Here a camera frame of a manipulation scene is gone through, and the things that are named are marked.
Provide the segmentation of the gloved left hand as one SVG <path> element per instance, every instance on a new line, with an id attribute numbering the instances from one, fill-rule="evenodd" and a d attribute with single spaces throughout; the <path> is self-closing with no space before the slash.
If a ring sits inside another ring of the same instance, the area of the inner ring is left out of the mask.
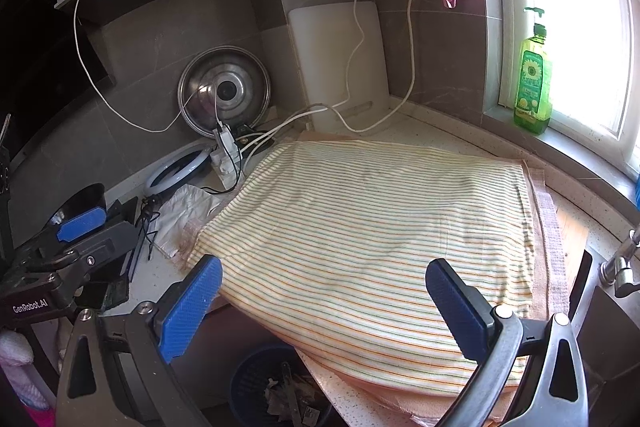
<path id="1" fill-rule="evenodd" d="M 48 400 L 26 372 L 25 367 L 32 365 L 34 361 L 34 352 L 22 334 L 2 329 L 0 360 L 3 372 L 18 399 L 36 411 L 49 410 Z"/>

